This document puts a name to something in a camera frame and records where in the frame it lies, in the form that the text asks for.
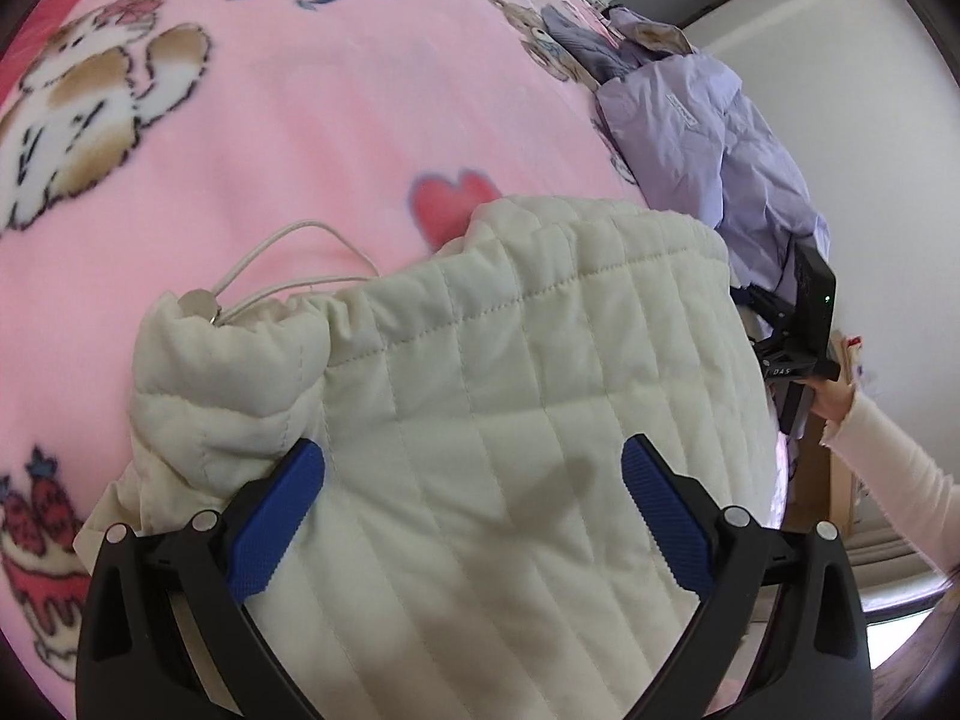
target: fleece blanket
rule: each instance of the fleece blanket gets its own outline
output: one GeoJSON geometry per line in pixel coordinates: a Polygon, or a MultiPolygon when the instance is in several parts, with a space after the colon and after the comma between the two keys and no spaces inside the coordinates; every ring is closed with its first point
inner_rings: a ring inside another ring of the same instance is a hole
{"type": "MultiPolygon", "coordinates": [[[[137,324],[298,218],[390,274],[503,194],[643,199],[538,30],[578,0],[43,0],[0,61],[0,629],[73,715],[79,523],[137,324]]],[[[227,295],[354,268],[297,235],[227,295]]]]}
{"type": "Polygon", "coordinates": [[[626,437],[769,511],[775,431],[729,285],[699,221],[546,197],[223,324],[168,293],[134,350],[133,462],[77,549],[222,509],[308,437],[328,480],[248,609],[323,716],[621,717],[696,605],[621,481],[626,437]]]}

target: lavender jacket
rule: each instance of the lavender jacket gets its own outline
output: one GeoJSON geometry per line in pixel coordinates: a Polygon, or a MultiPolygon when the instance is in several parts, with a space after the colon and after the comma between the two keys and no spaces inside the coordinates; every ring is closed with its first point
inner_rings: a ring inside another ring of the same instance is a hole
{"type": "Polygon", "coordinates": [[[741,86],[723,62],[695,53],[610,80],[597,100],[650,207],[716,228],[742,284],[793,302],[793,242],[812,236],[826,259],[829,231],[797,164],[741,86]]]}

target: white quilted jacket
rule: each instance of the white quilted jacket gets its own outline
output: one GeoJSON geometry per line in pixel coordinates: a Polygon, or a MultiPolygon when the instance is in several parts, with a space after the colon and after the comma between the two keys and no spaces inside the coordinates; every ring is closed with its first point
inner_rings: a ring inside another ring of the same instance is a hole
{"type": "Polygon", "coordinates": [[[78,551],[222,508],[306,436],[325,487],[248,608],[325,717],[618,720],[695,608],[623,487],[626,437],[770,511],[729,283],[690,218],[502,199],[428,262],[228,326],[165,295],[134,354],[133,463],[78,551]]]}

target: white cord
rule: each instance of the white cord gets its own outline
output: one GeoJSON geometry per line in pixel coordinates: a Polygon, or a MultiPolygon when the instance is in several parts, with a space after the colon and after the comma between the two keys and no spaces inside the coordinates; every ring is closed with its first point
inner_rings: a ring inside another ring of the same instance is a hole
{"type": "Polygon", "coordinates": [[[352,276],[310,276],[307,278],[291,279],[289,281],[284,281],[281,284],[274,285],[272,287],[267,287],[254,295],[250,295],[249,298],[244,298],[236,305],[226,309],[225,311],[219,312],[213,323],[217,325],[226,324],[234,317],[237,317],[239,314],[242,314],[246,309],[250,308],[254,303],[258,303],[264,298],[268,298],[270,295],[275,295],[278,292],[283,292],[284,290],[293,290],[299,287],[314,287],[319,284],[338,284],[349,281],[370,281],[373,277],[380,276],[380,271],[376,266],[376,263],[371,260],[366,254],[363,254],[355,245],[353,245],[346,237],[344,237],[339,230],[334,227],[331,227],[329,224],[323,223],[318,220],[303,220],[295,221],[292,224],[288,224],[286,227],[277,230],[272,236],[268,237],[261,244],[253,247],[253,249],[248,252],[232,269],[229,273],[224,276],[220,281],[217,282],[216,286],[210,290],[210,295],[215,299],[219,298],[220,294],[230,286],[236,279],[237,276],[242,274],[242,272],[247,269],[247,267],[256,260],[264,251],[270,248],[273,244],[279,241],[281,238],[289,235],[296,230],[304,229],[305,227],[318,227],[319,229],[326,230],[326,232],[333,235],[341,244],[347,247],[350,251],[356,254],[361,260],[363,260],[367,265],[370,266],[373,271],[374,276],[361,276],[361,275],[352,275],[352,276]]]}

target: pink blanket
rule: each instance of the pink blanket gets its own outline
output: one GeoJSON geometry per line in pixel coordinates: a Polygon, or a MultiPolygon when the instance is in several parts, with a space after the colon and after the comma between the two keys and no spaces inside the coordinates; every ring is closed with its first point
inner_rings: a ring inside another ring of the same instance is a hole
{"type": "MultiPolygon", "coordinates": [[[[131,347],[165,290],[300,218],[381,271],[503,194],[642,202],[539,32],[578,0],[44,0],[0,62],[0,628],[67,717],[71,541],[130,459],[131,347]]],[[[226,295],[356,271],[299,233],[226,295]]]]}

